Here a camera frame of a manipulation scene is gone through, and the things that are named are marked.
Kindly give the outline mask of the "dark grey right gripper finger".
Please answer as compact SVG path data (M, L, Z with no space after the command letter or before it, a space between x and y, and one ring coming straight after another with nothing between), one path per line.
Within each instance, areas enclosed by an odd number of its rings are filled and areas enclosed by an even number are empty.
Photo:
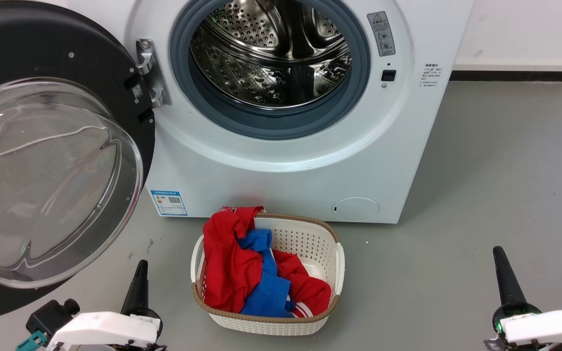
M509 287L509 297L510 297L510 301L508 304L510 303L515 303L515 302L522 302L525 303L526 302L526 298L524 297L524 294L522 292L522 289L518 283L517 277L515 276L515 273L512 270L512 273L510 275L510 287Z
M510 301L509 287L512 269L508 257L501 246L493 247L493 259L501 305L508 304Z

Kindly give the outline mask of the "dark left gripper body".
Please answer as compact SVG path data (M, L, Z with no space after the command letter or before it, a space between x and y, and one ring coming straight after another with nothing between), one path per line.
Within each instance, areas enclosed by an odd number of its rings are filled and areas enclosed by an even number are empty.
M163 321L161 316L156 313L156 311L147 307L135 307L129 308L127 310L123 309L121 313L138 320L149 322L153 324L157 329L156 342L154 342L153 344L147 344L144 347L136 347L134 345L126 344L120 346L121 351L165 351L167 349L167 345L158 344L158 339L163 330Z

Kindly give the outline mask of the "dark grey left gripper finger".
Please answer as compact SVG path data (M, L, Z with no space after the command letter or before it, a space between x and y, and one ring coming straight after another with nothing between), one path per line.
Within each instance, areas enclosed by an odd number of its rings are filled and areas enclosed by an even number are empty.
M129 315L131 310L138 309L142 305L142 260L138 262L136 271L128 288L123 302L121 313Z
M147 315L149 309L149 262L140 260L136 269L136 315Z

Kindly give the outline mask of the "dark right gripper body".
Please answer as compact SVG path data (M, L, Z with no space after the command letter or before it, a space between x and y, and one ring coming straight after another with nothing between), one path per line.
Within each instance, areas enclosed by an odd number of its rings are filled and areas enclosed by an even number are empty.
M517 345L509 344L506 341L505 333L502 330L502 320L513 317L529 317L540 313L540 309L528 302L509 302L502 305L495 311L491 320L497 336L484 340L486 349L488 351L562 351L562 344L540 344L533 341L531 344Z

